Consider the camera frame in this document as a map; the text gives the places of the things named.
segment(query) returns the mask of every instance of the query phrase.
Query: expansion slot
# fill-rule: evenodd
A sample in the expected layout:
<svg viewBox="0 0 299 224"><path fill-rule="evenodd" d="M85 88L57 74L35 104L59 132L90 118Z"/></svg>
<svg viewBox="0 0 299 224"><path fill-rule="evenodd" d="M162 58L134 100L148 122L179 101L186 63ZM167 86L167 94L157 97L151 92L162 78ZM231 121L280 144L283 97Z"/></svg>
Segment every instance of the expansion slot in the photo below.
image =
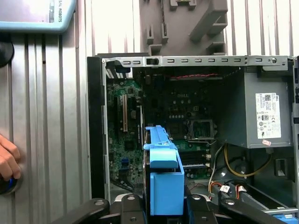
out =
<svg viewBox="0 0 299 224"><path fill-rule="evenodd" d="M128 132L128 97L126 94L121 96L122 99L122 122L123 131Z"/></svg>

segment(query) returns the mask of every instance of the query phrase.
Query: metal wall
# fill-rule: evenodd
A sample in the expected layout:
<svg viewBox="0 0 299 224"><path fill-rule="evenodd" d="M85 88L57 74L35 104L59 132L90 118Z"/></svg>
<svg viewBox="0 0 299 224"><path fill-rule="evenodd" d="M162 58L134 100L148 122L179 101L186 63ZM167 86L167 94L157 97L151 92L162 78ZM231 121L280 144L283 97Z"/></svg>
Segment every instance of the metal wall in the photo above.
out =
<svg viewBox="0 0 299 224"><path fill-rule="evenodd" d="M229 55L299 55L297 0L228 0L228 7ZM140 51L139 1L78 0L62 36L13 35L13 42L14 59L0 69L0 133L21 150L24 182L0 197L0 218L49 223L90 197L86 57Z"/></svg>

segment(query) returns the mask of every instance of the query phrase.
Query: yellow wire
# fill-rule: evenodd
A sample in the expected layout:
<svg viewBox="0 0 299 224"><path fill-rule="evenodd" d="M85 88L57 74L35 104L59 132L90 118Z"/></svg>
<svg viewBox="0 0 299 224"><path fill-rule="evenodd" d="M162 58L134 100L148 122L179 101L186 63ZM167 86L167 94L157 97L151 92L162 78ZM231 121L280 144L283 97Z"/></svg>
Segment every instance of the yellow wire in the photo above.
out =
<svg viewBox="0 0 299 224"><path fill-rule="evenodd" d="M231 173L233 173L234 175L236 176L239 176L239 177L249 177L249 176L253 176L255 174L257 174L258 172L260 172L261 170L263 170L266 166L269 165L269 163L271 162L271 159L272 159L272 155L271 155L271 158L269 159L269 161L264 165L262 166L261 168L259 168L257 171L251 173L251 174L239 174L237 172L235 172L229 165L228 163L228 146L227 144L225 145L224 147L224 158L225 158L225 163L226 165L228 166L228 169L230 170Z"/></svg>

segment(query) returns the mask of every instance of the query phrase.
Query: metal frame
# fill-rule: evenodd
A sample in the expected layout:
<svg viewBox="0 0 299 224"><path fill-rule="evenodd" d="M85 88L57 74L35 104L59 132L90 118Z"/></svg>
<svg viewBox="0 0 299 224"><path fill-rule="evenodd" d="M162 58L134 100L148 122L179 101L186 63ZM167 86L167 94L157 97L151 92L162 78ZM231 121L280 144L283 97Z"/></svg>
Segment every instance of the metal frame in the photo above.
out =
<svg viewBox="0 0 299 224"><path fill-rule="evenodd" d="M102 63L118 61L123 67L172 66L262 66L266 71L287 71L289 56L149 56L115 57Z"/></svg>
<svg viewBox="0 0 299 224"><path fill-rule="evenodd" d="M126 68L138 67L172 67L172 66L231 66L250 67L261 66L264 71L288 71L290 56L135 56L102 58L102 85L104 86L105 102L103 105L104 135L107 135L107 93L106 93L106 65L116 62ZM109 158L108 148L105 154L106 198L110 200Z"/></svg>
<svg viewBox="0 0 299 224"><path fill-rule="evenodd" d="M296 194L296 201L297 201L297 208L299 208L299 123L298 123L298 116L299 116L299 103L296 102L296 97L298 96L298 89L299 89L299 61L298 57L294 58L293 61L293 84L294 84L294 102L293 102L293 111L292 111L292 131L293 131L293 149L294 149L294 158L295 158L295 191Z"/></svg>

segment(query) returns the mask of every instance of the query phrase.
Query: human hand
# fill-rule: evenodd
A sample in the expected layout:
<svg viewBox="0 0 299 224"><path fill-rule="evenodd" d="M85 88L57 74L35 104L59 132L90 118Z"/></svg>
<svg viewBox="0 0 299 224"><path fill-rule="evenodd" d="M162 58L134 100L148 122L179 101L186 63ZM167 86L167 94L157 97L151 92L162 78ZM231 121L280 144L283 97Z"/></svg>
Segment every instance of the human hand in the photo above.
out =
<svg viewBox="0 0 299 224"><path fill-rule="evenodd" d="M17 164L20 158L17 146L0 135L0 175L5 181L11 177L14 179L21 177L21 169Z"/></svg>

